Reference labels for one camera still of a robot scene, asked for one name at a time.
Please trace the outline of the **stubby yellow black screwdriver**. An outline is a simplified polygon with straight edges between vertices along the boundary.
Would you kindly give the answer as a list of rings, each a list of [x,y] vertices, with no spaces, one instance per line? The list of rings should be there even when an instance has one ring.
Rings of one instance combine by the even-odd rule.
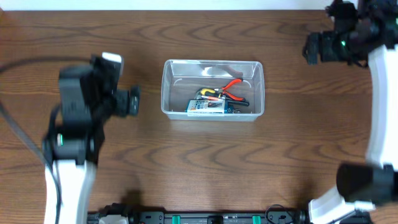
[[[222,94],[219,91],[216,91],[215,89],[210,89],[210,88],[202,88],[199,90],[199,94],[202,96],[214,96],[214,97],[221,97]]]

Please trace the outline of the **blue white cardboard box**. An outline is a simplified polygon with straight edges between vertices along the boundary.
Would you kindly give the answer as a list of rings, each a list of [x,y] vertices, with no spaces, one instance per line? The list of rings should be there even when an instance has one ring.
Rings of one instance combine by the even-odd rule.
[[[215,114],[230,114],[234,112],[234,107],[225,101],[213,100],[190,100],[185,110],[190,116],[213,116]]]

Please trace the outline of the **red handled pliers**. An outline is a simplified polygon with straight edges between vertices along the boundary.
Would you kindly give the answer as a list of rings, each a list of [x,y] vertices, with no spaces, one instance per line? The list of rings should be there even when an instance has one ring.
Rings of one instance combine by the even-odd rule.
[[[227,99],[229,100],[246,101],[245,97],[237,95],[237,90],[239,87],[242,86],[242,84],[243,84],[242,78],[235,78],[225,86],[216,89],[216,92],[219,93],[220,95],[227,97]]]

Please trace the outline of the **small claw hammer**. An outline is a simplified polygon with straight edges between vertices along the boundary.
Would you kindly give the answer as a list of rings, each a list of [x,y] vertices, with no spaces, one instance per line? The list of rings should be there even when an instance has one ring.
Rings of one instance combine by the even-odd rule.
[[[227,91],[219,91],[219,89],[202,88],[195,93],[198,100],[226,101],[234,105],[249,106],[249,102],[245,98],[234,96]]]

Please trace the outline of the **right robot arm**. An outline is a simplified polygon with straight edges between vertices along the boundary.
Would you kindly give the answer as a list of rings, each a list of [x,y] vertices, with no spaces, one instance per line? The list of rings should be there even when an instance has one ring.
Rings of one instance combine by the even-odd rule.
[[[362,163],[344,162],[335,185],[308,203],[298,223],[370,223],[371,212],[397,202],[397,2],[333,1],[332,30],[308,35],[309,65],[344,62],[369,71],[369,138]]]

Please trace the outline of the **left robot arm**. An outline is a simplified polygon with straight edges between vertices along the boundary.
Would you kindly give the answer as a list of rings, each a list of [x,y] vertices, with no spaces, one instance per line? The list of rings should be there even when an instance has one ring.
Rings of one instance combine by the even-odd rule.
[[[50,115],[42,141],[47,198],[45,223],[86,223],[95,182],[103,127],[112,116],[139,111],[140,89],[118,89],[124,59],[108,52],[86,65],[61,69],[60,104]]]

